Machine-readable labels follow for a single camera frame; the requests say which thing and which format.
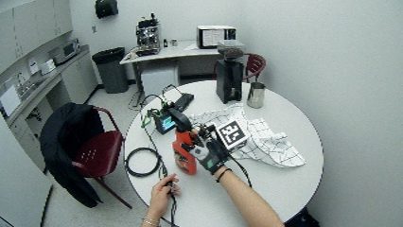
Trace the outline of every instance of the bracelet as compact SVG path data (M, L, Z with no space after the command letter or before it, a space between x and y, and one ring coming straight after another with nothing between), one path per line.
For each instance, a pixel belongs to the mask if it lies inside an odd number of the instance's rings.
M225 176L225 173L227 173L228 171L232 171L232 169L228 168L228 169L223 172L223 174L220 175L219 179L216 180L217 183L220 182L220 179Z
M147 222L152 226L161 227L160 222L148 218L147 216L143 218L143 221Z

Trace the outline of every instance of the table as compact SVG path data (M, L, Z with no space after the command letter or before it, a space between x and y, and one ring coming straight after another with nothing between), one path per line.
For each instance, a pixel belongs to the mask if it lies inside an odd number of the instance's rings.
M195 95L185 114L200 114L207 111L221 110L236 101L223 103L216 95L216 81L203 81L183 85L179 89ZM289 140L306 160L300 167L280 168L255 160L241 160L240 163L249 171L255 190L270 203L280 218L288 221L312 200L321 182L324 155L321 139L313 123L301 109L281 95L266 89L265 104L261 109L248 106L249 84L243 84L243 101L248 119L262 117L273 132L286 132ZM171 90L165 96L176 101L180 97L177 90ZM160 108L156 98L145 107ZM149 146L148 135L140 128L140 114L133 119L125 142L125 159L132 150ZM176 140L175 131L161 135L153 133L153 140L169 173L179 174L179 186L183 194L177 196L179 209L176 225L179 226L247 226L241 214L216 178L199 164L199 172L189 176L179 170L175 161L172 142ZM131 168L137 172L148 172L155 167L156 158L149 152L140 152L131 158ZM244 179L243 170L233 161L227 162L235 173ZM159 182L159 174L145 178L129 175L131 184L141 200L149 205L152 187ZM171 212L164 217L171 220Z
M139 66L140 62L167 60L167 59L192 57L192 56L208 56L208 55L220 55L217 48L199 49L197 41L179 41L177 46L161 47L161 50L156 55L143 56L137 58L131 57L135 56L135 49L133 49L127 54L124 59L120 61L120 64L131 63L133 67L137 89L139 89L137 105L139 105L141 94L144 92L144 87L141 83L141 70Z

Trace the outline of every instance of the red chair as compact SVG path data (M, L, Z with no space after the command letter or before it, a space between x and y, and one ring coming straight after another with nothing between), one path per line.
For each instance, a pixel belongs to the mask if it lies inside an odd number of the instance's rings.
M249 82L249 79L255 78L255 81L258 80L262 70L266 67L266 60L262 56L257 54L245 54L249 56L248 66L245 67L245 76L244 80ZM213 79L217 79L217 63L215 64L215 75Z
M115 131L107 131L96 135L83 144L76 154L76 159L74 159L74 166L86 178L95 179L114 197L123 202L129 209L132 209L132 206L107 186L103 179L116 168L125 139L118 128L111 112L100 107L94 107L94 109L99 112L107 113L110 120L112 121Z

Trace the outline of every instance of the round white table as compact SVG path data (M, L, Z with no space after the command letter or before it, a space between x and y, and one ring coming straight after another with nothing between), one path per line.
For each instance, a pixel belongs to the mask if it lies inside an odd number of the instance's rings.
M185 114L201 114L208 111L221 110L236 101L227 104L216 94L216 81L203 81L183 85L179 89L184 93L195 95L195 100L189 105ZM321 182L324 154L321 139L309 118L301 109L281 95L266 89L265 104L260 109L253 109L248 105L249 95L248 83L243 84L243 101L245 103L245 113L249 120L264 118L274 133L285 132L289 141L297 148L306 160L306 164L298 167L276 167L256 160L240 160L240 163L249 172L253 189L272 205L274 211L284 221L288 221L312 200ZM177 101L180 93L171 90L165 97ZM151 108L160 109L160 99L156 98L144 108L143 113ZM141 115L133 119L127 135L125 160L136 148L152 147L149 137L141 126ZM199 164L199 172L191 176L181 172L176 165L175 151L172 143L176 141L175 130L161 135L155 130L155 122L148 126L148 131L153 132L153 140L157 151L163 156L169 173L177 173L181 195L177 196L179 209L176 214L177 226L247 226L244 218L237 211L232 200L221 187L216 183L216 178ZM131 169L136 172L149 172L155 168L156 157L148 151L136 153L129 161ZM227 166L248 182L243 170L233 161L228 161ZM133 177L131 174L131 184L140 198L149 205L152 188L159 182L159 173L148 177ZM165 220L171 221L171 206Z

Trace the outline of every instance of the microwave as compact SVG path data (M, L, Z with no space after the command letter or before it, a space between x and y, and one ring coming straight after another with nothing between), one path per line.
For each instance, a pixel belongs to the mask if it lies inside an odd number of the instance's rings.
M55 65L64 64L82 51L79 39L74 39L50 51L50 56L54 59Z
M237 29L233 26L199 26L197 43L200 49L217 48L220 40L236 40Z

